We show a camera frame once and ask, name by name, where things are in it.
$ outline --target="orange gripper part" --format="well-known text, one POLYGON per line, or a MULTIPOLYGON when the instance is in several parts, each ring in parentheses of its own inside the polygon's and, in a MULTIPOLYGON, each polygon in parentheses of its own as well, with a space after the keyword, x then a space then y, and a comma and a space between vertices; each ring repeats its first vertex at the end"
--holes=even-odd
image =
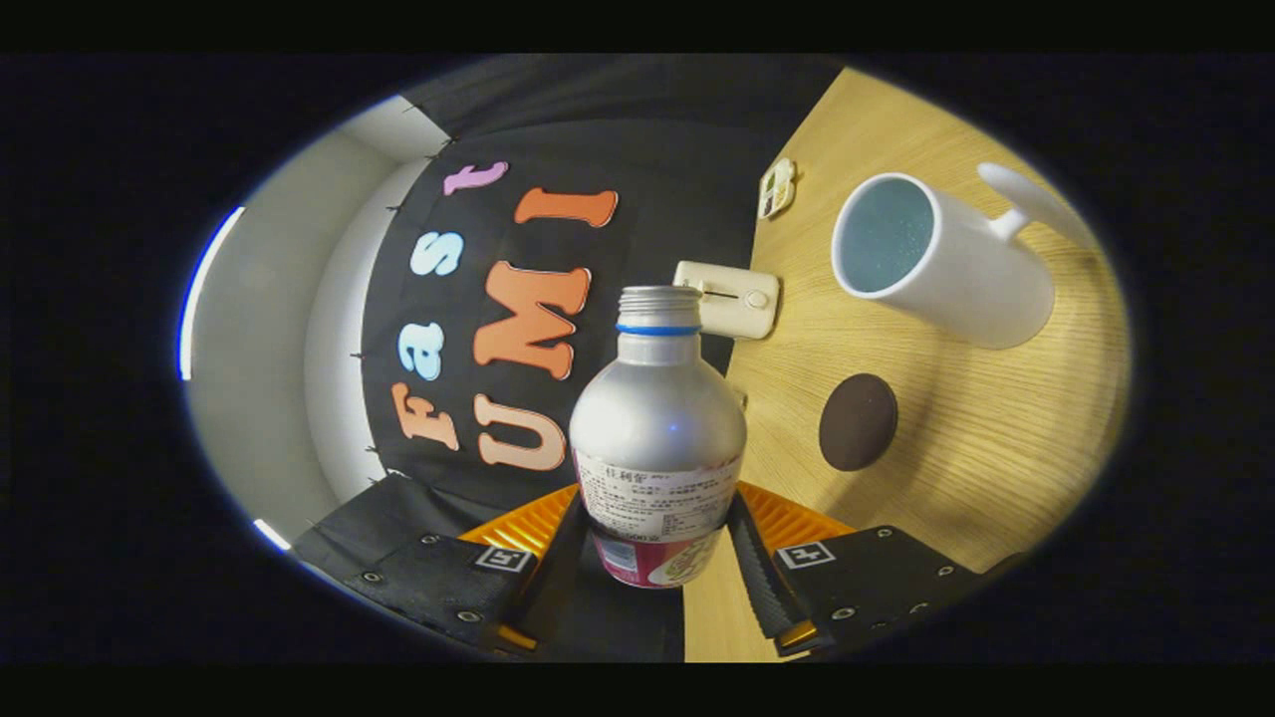
POLYGON ((550 542, 553 541, 553 533, 557 532, 558 523, 562 522, 562 515, 566 514, 566 509, 579 489, 578 484, 571 484, 488 521, 459 537, 469 542, 495 545, 507 550, 525 550, 536 554, 537 560, 543 560, 550 542))
POLYGON ((788 500, 740 481, 737 490, 743 496, 752 522, 757 526, 766 555, 774 555, 780 547, 803 545, 817 540, 827 540, 854 532, 854 528, 834 521, 817 510, 811 510, 799 503, 788 500))

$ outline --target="white wall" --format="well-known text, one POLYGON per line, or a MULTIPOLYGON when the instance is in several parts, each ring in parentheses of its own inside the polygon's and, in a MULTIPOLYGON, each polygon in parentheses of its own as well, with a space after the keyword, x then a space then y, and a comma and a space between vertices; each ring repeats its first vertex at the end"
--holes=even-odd
POLYGON ((403 163, 436 153, 448 139, 446 133, 400 94, 360 114, 342 130, 403 163))
POLYGON ((191 339, 191 417, 214 471, 293 541, 385 475, 360 348, 372 263, 446 140, 395 96, 301 151, 245 204, 209 265, 191 339))
POLYGON ((360 361, 352 358, 362 343, 363 302, 372 263, 398 207, 427 159, 400 166, 354 216, 319 283, 306 333, 306 413, 319 463, 339 503, 358 495, 367 478, 381 478, 385 468, 375 453, 363 407, 360 361))
POLYGON ((303 398, 315 291, 346 227, 397 168, 344 133, 311 144, 245 204, 199 297, 191 417, 235 498, 288 541, 339 505, 303 398))

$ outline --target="silver bottle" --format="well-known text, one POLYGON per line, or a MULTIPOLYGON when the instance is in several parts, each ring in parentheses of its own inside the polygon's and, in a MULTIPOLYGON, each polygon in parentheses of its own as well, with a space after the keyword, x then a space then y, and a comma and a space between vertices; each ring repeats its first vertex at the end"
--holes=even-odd
POLYGON ((743 458, 738 399, 700 356, 699 300, 690 287, 626 287, 616 360, 571 415, 599 556, 638 587, 676 587, 704 569, 743 458))

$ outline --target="dark background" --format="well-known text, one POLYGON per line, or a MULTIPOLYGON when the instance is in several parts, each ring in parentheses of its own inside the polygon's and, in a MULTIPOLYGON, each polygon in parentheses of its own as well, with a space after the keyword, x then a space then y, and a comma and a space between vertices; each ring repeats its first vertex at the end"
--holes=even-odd
MULTIPOLYGON (((462 60, 0 59, 15 369, 5 660, 445 657, 320 589, 226 503, 185 431, 172 341, 227 207, 334 121, 462 60)), ((849 60, 1049 176, 1111 240, 1141 329, 1133 427, 1074 519, 980 600, 864 658, 1270 660, 1275 63, 849 60)))

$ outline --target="wood grain surface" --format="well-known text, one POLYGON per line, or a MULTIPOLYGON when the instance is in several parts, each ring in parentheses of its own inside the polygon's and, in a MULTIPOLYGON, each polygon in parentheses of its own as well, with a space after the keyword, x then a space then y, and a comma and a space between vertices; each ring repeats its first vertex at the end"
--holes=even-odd
MULTIPOLYGON (((737 342, 727 373, 747 393, 741 478, 854 527, 896 524, 975 572, 1030 550, 1084 498, 1125 418, 1131 344, 1107 258, 1029 225, 1020 239, 1053 274, 1053 315, 1024 344, 983 350, 838 286, 841 204, 870 176, 898 171, 997 217, 1010 205, 978 177, 988 161, 1067 204, 1057 190, 959 117, 849 69, 780 157, 797 165, 796 195, 757 223, 751 267, 780 279, 775 329, 737 342), (858 373, 890 384, 899 425, 875 464, 841 472, 820 453, 819 422, 858 373)), ((688 662, 778 661, 728 540, 685 596, 688 662)))

